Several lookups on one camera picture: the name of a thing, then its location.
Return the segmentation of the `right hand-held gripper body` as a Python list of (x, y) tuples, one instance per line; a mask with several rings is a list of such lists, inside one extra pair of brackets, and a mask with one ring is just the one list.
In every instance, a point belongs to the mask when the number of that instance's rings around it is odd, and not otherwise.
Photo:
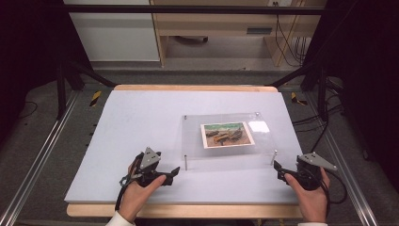
[(315, 190), (323, 181), (320, 168), (325, 170), (337, 170), (338, 168), (328, 162), (318, 153), (306, 153), (296, 158), (295, 178), (305, 190)]

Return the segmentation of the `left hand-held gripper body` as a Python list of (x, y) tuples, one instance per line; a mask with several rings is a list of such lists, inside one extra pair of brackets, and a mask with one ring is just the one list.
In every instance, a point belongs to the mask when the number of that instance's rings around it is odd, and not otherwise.
[(158, 157), (153, 149), (147, 147), (145, 152), (136, 156), (128, 169), (128, 173), (121, 178), (120, 185), (127, 187), (133, 181), (136, 181), (140, 186), (148, 186), (160, 176), (156, 170), (160, 160), (161, 157)]

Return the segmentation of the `clear acrylic photo frame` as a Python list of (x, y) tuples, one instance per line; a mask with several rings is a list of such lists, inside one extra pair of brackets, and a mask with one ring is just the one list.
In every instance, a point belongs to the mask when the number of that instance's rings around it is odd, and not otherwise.
[[(200, 126), (206, 123), (244, 121), (254, 145), (205, 149)], [(186, 170), (217, 170), (268, 167), (277, 155), (277, 147), (268, 124), (260, 112), (184, 115), (182, 119), (182, 159)]]

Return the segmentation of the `painted boats picture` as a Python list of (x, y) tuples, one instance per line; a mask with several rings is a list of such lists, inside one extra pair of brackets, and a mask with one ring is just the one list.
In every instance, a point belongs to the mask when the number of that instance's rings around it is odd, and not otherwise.
[(255, 141), (244, 121), (206, 123), (200, 126), (205, 149), (251, 146)]

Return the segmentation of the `person's right hand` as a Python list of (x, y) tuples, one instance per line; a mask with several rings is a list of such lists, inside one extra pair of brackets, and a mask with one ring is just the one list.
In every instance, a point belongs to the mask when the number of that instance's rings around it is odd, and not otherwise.
[(321, 187), (305, 190), (294, 176), (286, 174), (285, 178), (297, 196), (302, 222), (327, 223), (327, 195), (324, 190)]

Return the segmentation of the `person's left hand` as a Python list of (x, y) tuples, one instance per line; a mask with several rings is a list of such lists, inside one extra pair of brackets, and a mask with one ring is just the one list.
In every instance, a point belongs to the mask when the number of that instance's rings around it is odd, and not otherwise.
[(147, 202), (151, 194), (166, 180), (165, 175), (154, 179), (148, 186), (142, 187), (137, 182), (129, 184), (122, 196), (118, 213), (129, 223), (133, 223), (136, 215)]

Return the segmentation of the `white table mat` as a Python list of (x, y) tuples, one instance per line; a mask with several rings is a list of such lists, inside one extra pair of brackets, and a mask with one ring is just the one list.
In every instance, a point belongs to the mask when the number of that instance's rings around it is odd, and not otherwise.
[(152, 195), (152, 203), (294, 203), (294, 191), (278, 179), (272, 164), (251, 169), (184, 168), (184, 115), (246, 112), (262, 114), (277, 147), (274, 160), (294, 168), (301, 148), (278, 92), (114, 90), (65, 200), (114, 202), (128, 166), (150, 147), (162, 153), (159, 170), (180, 167), (172, 185)]

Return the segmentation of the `wooden table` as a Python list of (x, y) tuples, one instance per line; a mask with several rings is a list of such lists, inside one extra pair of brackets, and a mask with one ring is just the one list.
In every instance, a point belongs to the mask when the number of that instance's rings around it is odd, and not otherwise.
[[(119, 85), (114, 90), (278, 92), (273, 87), (248, 86)], [(68, 202), (67, 212), (72, 217), (109, 217), (114, 212), (115, 202)], [(195, 204), (152, 203), (149, 200), (139, 215), (143, 218), (299, 218), (300, 212), (297, 201)]]

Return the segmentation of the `person's left white sleeve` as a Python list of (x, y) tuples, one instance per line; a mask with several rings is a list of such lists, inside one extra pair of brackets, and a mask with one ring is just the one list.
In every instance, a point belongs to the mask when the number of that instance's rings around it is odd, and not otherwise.
[(136, 224), (126, 220), (118, 211), (116, 211), (105, 226), (136, 226)]

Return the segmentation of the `black metal stand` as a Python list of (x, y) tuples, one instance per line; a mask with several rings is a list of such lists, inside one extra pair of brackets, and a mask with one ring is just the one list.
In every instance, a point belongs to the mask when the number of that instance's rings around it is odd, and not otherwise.
[(327, 121), (327, 104), (326, 104), (326, 91), (327, 91), (327, 71), (324, 69), (321, 63), (311, 61), (310, 63), (296, 69), (295, 71), (285, 75), (281, 79), (267, 84), (268, 87), (279, 88), (288, 81), (297, 78), (300, 75), (304, 75), (300, 87), (303, 91), (310, 91), (315, 85), (318, 85), (317, 95), (317, 113), (323, 121)]
[(92, 69), (83, 66), (75, 61), (60, 63), (56, 69), (56, 87), (58, 100), (57, 119), (61, 119), (67, 111), (67, 100), (65, 82), (68, 82), (73, 90), (82, 90), (85, 86), (80, 74), (85, 74), (101, 84), (114, 88), (117, 83), (114, 83), (101, 75), (94, 72)]

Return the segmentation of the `white cabinet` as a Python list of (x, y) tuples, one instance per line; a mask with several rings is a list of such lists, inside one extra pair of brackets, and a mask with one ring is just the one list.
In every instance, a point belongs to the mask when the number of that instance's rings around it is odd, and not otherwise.
[(150, 13), (71, 13), (90, 61), (158, 61)]

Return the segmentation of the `light wooden desk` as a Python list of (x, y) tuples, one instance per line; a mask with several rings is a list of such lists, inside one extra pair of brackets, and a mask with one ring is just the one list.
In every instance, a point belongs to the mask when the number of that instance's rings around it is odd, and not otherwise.
[[(327, 0), (150, 0), (153, 6), (234, 6), (322, 8)], [(275, 66), (289, 54), (294, 37), (310, 38), (319, 22), (318, 15), (267, 14), (185, 14), (155, 13), (157, 35), (160, 37), (263, 37)]]

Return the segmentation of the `black horizontal bar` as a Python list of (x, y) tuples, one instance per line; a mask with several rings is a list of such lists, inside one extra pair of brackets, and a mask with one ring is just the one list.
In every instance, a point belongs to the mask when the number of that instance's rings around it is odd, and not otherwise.
[(322, 15), (323, 8), (234, 7), (234, 6), (145, 6), (145, 5), (65, 5), (68, 12), (83, 13), (191, 13)]

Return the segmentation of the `aluminium floor rail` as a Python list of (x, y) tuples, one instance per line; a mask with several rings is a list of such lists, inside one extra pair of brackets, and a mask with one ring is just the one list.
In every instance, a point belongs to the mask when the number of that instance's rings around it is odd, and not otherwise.
[(330, 156), (338, 167), (338, 172), (340, 173), (341, 179), (346, 185), (348, 196), (350, 197), (350, 200), (359, 216), (359, 220), (363, 226), (379, 226), (374, 212), (372, 211), (363, 192), (361, 191), (361, 188), (352, 170), (349, 168), (348, 163), (343, 158), (341, 149), (339, 148), (336, 139), (331, 134), (328, 127), (329, 124), (326, 127), (323, 138), (327, 145), (327, 149), (329, 150)]
[(12, 226), (21, 213), (78, 96), (78, 91), (71, 92), (67, 111), (59, 120), (56, 106), (30, 100), (0, 145), (0, 226)]

